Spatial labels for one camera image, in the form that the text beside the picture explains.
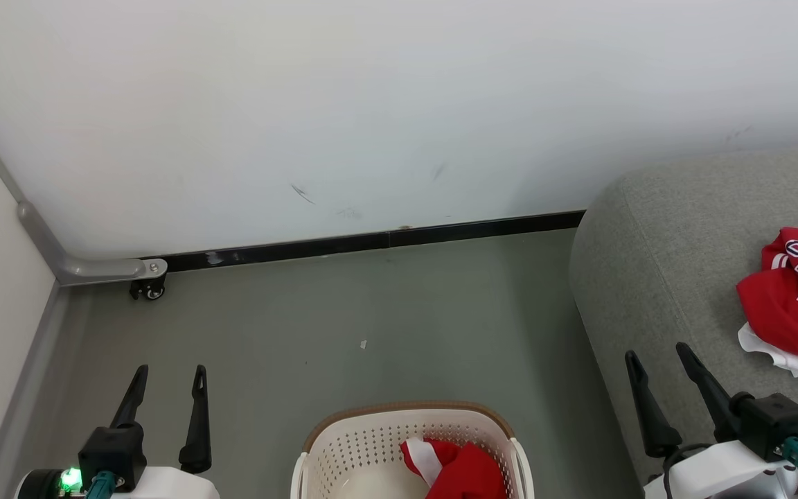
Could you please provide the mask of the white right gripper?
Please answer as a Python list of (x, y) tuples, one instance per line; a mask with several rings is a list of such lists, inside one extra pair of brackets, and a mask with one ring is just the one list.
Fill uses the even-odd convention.
[(797, 496), (798, 468), (788, 461), (764, 461), (744, 444), (732, 441), (740, 439), (740, 418), (732, 413), (731, 396), (689, 344), (677, 343), (675, 350), (685, 373), (697, 386), (713, 422), (713, 438), (720, 444), (694, 444), (679, 449), (683, 439), (655, 400), (645, 367), (634, 351), (627, 351), (624, 363), (644, 451), (651, 458), (672, 456), (665, 462), (664, 473), (645, 486), (645, 499), (793, 499)]

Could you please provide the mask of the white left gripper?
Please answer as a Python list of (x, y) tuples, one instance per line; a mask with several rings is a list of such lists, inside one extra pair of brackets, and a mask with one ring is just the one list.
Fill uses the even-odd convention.
[[(129, 388), (115, 412), (110, 428), (136, 423), (136, 412), (145, 398), (149, 366), (137, 367)], [(79, 468), (37, 469), (25, 474), (14, 492), (14, 499), (220, 499), (213, 483), (197, 474), (212, 467), (211, 423), (208, 373), (198, 365), (191, 388), (193, 408), (186, 444), (179, 452), (180, 470), (148, 467), (131, 491), (89, 493), (82, 488)]]

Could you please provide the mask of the white garment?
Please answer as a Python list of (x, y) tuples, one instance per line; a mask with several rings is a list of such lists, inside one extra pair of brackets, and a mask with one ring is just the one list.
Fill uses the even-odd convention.
[(788, 353), (774, 345), (758, 338), (748, 323), (738, 330), (738, 343), (746, 353), (762, 353), (772, 359), (774, 367), (789, 371), (792, 376), (798, 377), (798, 355)]

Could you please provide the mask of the red cloth with white stripe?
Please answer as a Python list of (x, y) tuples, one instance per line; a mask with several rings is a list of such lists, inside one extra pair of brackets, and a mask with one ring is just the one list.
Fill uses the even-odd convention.
[(472, 442), (409, 438), (401, 452), (405, 466), (427, 484), (425, 499), (508, 499), (499, 464)]

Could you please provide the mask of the grey fabric sofa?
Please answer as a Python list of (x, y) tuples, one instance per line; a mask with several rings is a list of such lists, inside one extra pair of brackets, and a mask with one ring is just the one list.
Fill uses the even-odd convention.
[(782, 227), (798, 227), (798, 146), (690, 156), (615, 180), (574, 237), (570, 281), (639, 485), (661, 470), (646, 457), (624, 354), (684, 442), (713, 440), (713, 422), (677, 356), (687, 343), (730, 394), (784, 394), (798, 378), (738, 343), (737, 283), (761, 266)]

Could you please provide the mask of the black caster wheel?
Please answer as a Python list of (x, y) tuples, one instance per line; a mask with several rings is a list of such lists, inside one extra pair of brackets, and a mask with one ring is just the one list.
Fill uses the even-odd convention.
[(164, 294), (167, 276), (161, 275), (150, 280), (136, 280), (130, 282), (130, 296), (133, 300), (143, 297), (147, 300), (158, 300)]

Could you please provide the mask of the grey metal partition foot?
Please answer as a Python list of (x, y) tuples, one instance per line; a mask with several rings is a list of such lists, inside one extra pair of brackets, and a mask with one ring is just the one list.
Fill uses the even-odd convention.
[(164, 259), (89, 260), (71, 255), (31, 202), (18, 203), (17, 217), (60, 286), (154, 280), (167, 274)]

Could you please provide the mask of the cream perforated laundry basket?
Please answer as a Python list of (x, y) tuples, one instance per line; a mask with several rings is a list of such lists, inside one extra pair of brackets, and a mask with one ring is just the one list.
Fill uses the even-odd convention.
[(497, 463), (506, 499), (535, 499), (528, 457), (509, 423), (467, 401), (406, 401), (333, 414), (312, 430), (292, 471), (290, 499), (425, 499), (405, 464), (408, 439), (472, 443)]

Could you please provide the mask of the black baseboard strip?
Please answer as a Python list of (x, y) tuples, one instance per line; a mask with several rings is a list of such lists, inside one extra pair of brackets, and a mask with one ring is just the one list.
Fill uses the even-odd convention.
[(579, 227), (584, 211), (549, 213), (529, 217), (492, 219), (475, 223), (434, 225), (411, 229), (375, 231), (357, 236), (290, 241), (272, 245), (228, 247), (209, 252), (188, 252), (165, 255), (169, 272), (187, 272), (235, 265), (263, 264), (284, 260), (320, 258), (353, 252), (387, 250), (446, 241), (514, 236), (533, 231), (553, 231)]

